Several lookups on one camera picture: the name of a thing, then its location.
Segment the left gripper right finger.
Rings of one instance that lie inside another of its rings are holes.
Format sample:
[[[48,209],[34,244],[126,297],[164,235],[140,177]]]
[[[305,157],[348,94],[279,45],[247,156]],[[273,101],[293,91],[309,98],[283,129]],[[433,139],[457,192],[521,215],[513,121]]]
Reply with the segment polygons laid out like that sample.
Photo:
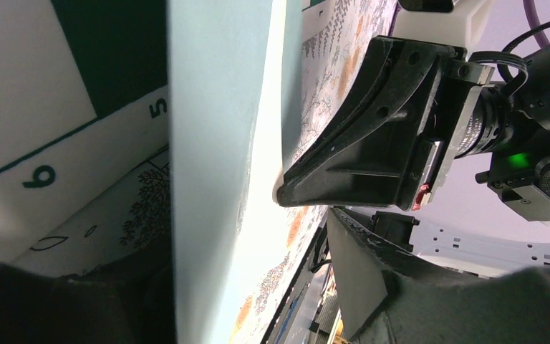
[[[482,279],[425,261],[340,208],[327,233],[353,343],[550,343],[550,267]]]

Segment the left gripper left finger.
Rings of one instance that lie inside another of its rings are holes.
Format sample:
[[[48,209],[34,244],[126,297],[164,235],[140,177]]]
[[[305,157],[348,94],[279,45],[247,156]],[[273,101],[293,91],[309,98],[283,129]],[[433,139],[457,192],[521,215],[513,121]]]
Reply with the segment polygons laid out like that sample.
[[[174,342],[168,238],[85,275],[0,263],[0,343]]]

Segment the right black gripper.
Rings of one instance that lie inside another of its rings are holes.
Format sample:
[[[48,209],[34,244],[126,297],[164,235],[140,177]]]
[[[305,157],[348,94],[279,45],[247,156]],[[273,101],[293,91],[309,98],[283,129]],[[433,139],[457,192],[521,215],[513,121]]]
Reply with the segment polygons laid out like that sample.
[[[338,111],[284,174],[278,204],[417,211],[446,182],[454,160],[507,144],[517,78],[492,83],[491,75],[495,67],[515,68],[517,56],[450,58],[448,45],[372,38]]]

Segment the grey-blue envelope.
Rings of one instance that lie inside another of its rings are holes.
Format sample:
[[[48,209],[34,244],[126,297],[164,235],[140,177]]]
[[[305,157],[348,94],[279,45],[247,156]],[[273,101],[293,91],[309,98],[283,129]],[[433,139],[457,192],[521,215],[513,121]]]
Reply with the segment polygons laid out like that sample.
[[[176,339],[258,343],[245,326],[262,276],[285,250],[277,205],[260,237],[241,233],[273,1],[170,1],[168,79]],[[301,4],[286,1],[281,157],[298,135]]]

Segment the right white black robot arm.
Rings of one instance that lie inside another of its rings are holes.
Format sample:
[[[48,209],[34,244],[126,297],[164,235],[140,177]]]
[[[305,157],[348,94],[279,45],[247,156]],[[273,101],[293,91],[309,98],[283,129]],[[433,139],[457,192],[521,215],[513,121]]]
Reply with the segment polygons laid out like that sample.
[[[412,212],[443,186],[453,161],[488,153],[477,183],[528,222],[550,224],[550,46],[468,54],[451,44],[370,40],[348,96],[284,174],[281,206],[373,206],[367,226],[381,262],[409,274],[460,270],[496,277],[550,269],[550,248],[496,242]]]

